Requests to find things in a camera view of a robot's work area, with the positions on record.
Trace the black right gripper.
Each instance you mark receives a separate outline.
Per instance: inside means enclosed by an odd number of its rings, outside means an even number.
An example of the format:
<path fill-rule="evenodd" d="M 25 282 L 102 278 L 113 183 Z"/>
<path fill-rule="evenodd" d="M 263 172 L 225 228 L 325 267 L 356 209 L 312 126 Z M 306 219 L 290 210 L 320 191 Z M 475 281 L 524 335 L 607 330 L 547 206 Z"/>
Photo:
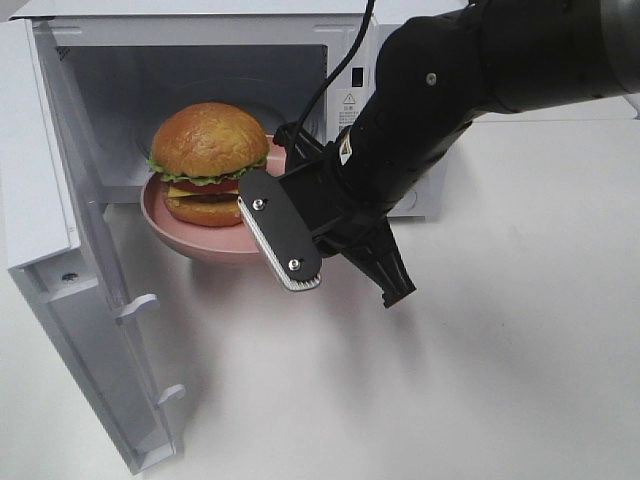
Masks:
<path fill-rule="evenodd" d="M 322 145 L 304 128 L 293 139 L 296 127 L 285 123 L 273 136 L 273 144 L 286 151 L 280 184 L 320 255 L 344 251 L 344 257 L 381 288 L 384 307 L 392 307 L 416 290 L 390 224 L 383 219 L 400 199 L 395 186 L 400 179 L 394 152 L 397 132 L 355 124 Z"/>

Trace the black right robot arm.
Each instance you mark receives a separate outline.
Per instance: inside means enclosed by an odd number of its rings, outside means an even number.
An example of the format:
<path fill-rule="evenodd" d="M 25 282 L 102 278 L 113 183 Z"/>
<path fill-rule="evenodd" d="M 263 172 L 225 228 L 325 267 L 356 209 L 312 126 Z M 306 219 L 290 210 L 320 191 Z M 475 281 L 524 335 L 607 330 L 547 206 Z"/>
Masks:
<path fill-rule="evenodd" d="M 392 306 L 414 290 L 388 212 L 473 121 L 635 93 L 635 1 L 472 1 L 384 41 L 375 90 L 338 137 L 290 150 L 280 184 L 323 257 L 342 255 Z"/>

